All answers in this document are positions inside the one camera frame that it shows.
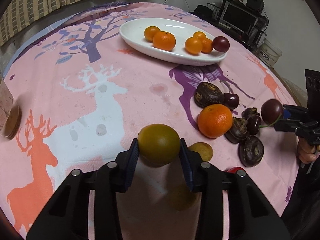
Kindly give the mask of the right hand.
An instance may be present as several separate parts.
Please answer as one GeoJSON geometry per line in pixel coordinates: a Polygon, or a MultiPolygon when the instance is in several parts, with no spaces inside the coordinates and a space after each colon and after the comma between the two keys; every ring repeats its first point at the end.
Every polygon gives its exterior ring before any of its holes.
{"type": "Polygon", "coordinates": [[[304,138],[299,137],[298,139],[297,154],[299,160],[304,164],[315,161],[317,159],[316,151],[319,151],[319,146],[310,146],[304,138]]]}

